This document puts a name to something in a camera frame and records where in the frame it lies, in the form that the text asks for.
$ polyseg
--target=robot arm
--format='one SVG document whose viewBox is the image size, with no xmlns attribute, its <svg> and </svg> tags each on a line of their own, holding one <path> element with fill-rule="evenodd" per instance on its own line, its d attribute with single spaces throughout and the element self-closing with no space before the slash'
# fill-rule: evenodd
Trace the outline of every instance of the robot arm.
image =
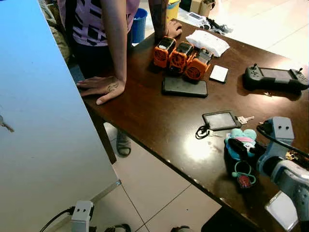
<svg viewBox="0 0 309 232">
<path fill-rule="evenodd" d="M 292 200 L 300 221 L 309 221 L 309 172 L 290 160 L 281 160 L 271 180 Z"/>
<path fill-rule="evenodd" d="M 279 187 L 279 189 L 292 200 L 299 221 L 309 222 L 309 172 L 285 159 L 287 148 L 294 139 L 292 123 L 286 117 L 273 117 L 267 121 L 268 137 L 272 141 L 267 146 L 266 153 L 257 162 L 257 170 L 265 175 Z"/>
</svg>

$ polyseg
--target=stuffed animal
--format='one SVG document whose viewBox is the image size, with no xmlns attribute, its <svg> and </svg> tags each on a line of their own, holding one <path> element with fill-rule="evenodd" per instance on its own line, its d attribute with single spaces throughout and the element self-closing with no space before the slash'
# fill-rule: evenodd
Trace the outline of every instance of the stuffed animal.
<svg viewBox="0 0 309 232">
<path fill-rule="evenodd" d="M 225 139 L 225 146 L 230 154 L 230 156 L 235 160 L 240 160 L 239 154 L 234 151 L 228 144 L 228 139 L 237 139 L 243 143 L 247 148 L 248 156 L 253 157 L 254 154 L 250 152 L 251 147 L 255 147 L 256 132 L 251 129 L 246 129 L 242 131 L 241 129 L 233 129 L 231 133 Z"/>
</svg>

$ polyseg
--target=black pants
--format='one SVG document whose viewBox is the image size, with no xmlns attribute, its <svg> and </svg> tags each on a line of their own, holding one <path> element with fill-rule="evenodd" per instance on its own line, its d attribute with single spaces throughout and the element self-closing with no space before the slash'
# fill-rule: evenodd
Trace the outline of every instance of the black pants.
<svg viewBox="0 0 309 232">
<path fill-rule="evenodd" d="M 127 49 L 132 47 L 132 32 L 127 34 Z M 77 42 L 72 44 L 73 53 L 84 78 L 100 75 L 113 67 L 112 56 L 108 46 L 87 46 Z"/>
</svg>

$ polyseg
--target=tattoo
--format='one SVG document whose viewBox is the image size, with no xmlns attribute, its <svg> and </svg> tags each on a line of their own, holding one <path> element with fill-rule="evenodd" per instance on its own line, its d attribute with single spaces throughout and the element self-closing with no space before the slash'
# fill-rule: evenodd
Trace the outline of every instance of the tattoo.
<svg viewBox="0 0 309 232">
<path fill-rule="evenodd" d="M 166 34 L 166 9 L 168 0 L 149 0 L 148 2 L 155 37 L 161 39 Z"/>
<path fill-rule="evenodd" d="M 117 80 L 115 83 L 111 83 L 108 87 L 107 87 L 107 90 L 108 92 L 114 92 L 115 89 L 118 87 L 119 85 L 119 81 Z"/>
</svg>

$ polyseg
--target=forearm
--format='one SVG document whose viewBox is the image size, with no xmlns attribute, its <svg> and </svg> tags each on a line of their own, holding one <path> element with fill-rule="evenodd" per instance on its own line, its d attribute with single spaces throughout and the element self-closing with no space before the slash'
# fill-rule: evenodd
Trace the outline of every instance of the forearm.
<svg viewBox="0 0 309 232">
<path fill-rule="evenodd" d="M 154 34 L 156 39 L 161 39 L 167 35 L 166 10 L 168 0 L 148 0 L 151 19 L 154 25 Z"/>
<path fill-rule="evenodd" d="M 100 0 L 102 18 L 116 77 L 126 82 L 126 1 Z"/>
</svg>

